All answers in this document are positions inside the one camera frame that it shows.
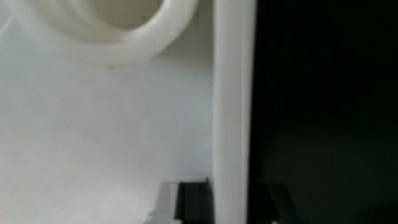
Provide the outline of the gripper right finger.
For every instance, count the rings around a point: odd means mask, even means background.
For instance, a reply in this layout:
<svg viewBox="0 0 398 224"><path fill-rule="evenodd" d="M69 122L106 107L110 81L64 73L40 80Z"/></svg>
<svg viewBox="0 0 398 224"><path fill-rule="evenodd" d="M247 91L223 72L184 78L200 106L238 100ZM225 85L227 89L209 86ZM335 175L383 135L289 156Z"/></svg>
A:
<svg viewBox="0 0 398 224"><path fill-rule="evenodd" d="M254 185L252 206L252 224L307 224L284 184L257 183Z"/></svg>

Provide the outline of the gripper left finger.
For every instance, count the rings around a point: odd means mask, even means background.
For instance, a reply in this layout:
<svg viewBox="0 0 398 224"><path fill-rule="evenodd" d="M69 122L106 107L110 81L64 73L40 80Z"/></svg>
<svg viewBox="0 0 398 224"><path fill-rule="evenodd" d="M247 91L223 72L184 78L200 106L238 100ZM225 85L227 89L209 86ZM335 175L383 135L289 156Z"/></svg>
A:
<svg viewBox="0 0 398 224"><path fill-rule="evenodd" d="M213 191L206 181L159 185L143 224L213 224Z"/></svg>

